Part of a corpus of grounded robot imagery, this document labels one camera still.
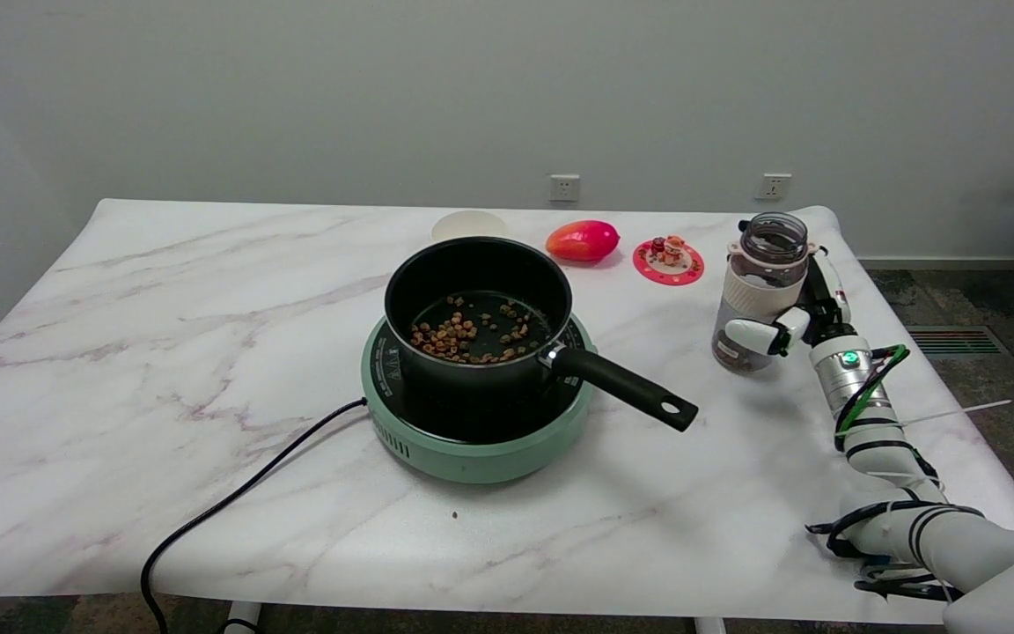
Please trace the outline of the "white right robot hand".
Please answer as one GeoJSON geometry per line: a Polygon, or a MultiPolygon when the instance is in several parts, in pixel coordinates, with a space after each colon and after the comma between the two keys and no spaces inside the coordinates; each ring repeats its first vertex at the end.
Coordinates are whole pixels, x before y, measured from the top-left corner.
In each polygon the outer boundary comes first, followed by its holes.
{"type": "Polygon", "coordinates": [[[736,316],[724,324],[730,342],[765,357],[786,357],[797,343],[816,345],[829,337],[852,335],[848,294],[834,269],[828,249],[806,256],[806,273],[792,305],[773,316],[736,316]]]}

